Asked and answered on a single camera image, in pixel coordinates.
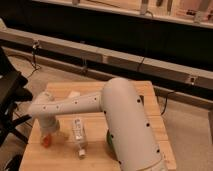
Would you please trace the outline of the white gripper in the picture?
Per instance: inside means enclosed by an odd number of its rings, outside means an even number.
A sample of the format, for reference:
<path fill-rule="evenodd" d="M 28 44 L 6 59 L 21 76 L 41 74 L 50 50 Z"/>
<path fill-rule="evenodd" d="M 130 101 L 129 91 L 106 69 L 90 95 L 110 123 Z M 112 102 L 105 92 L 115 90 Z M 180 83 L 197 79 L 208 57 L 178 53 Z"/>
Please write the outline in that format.
<path fill-rule="evenodd" d="M 56 121 L 54 124 L 41 128 L 41 139 L 50 138 L 52 141 L 65 141 L 69 135 L 60 127 L 60 122 Z"/>

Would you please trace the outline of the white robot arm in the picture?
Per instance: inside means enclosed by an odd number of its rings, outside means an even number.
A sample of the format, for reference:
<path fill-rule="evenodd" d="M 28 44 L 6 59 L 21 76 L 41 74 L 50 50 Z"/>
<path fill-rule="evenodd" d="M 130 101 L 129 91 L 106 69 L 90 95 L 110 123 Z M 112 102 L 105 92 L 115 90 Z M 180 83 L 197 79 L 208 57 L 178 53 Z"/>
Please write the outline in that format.
<path fill-rule="evenodd" d="M 121 171 L 168 171 L 143 101 L 125 78 L 110 79 L 99 91 L 63 100 L 42 92 L 28 111 L 46 132 L 57 125 L 56 115 L 103 112 Z"/>

